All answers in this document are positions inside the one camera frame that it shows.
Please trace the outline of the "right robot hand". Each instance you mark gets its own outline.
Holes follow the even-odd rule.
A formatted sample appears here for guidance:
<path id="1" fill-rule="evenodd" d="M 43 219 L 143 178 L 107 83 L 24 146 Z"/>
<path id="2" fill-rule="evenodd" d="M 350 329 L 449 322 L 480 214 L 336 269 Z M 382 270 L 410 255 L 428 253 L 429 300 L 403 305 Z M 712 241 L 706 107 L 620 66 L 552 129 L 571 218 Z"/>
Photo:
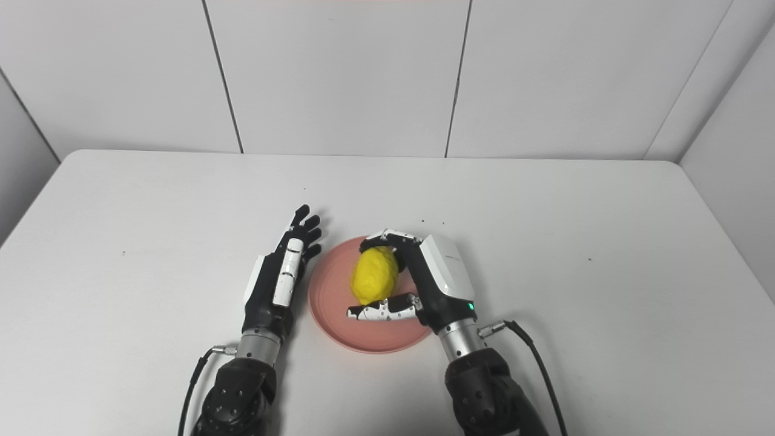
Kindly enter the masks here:
<path id="1" fill-rule="evenodd" d="M 417 319 L 437 335 L 476 335 L 475 291 L 457 246 L 447 237 L 420 238 L 393 229 L 372 234 L 360 251 L 389 246 L 407 268 L 416 292 L 347 309 L 359 321 Z"/>

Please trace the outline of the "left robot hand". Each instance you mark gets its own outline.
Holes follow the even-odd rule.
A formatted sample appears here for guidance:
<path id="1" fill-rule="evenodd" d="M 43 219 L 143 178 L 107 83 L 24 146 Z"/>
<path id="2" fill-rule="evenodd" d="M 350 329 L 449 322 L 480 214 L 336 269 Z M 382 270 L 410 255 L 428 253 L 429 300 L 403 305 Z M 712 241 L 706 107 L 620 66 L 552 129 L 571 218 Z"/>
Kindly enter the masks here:
<path id="1" fill-rule="evenodd" d="M 303 204 L 274 251 L 257 261 L 247 287 L 242 333 L 269 333 L 285 342 L 294 326 L 294 292 L 308 263 L 322 252 L 320 224 L 320 216 Z"/>

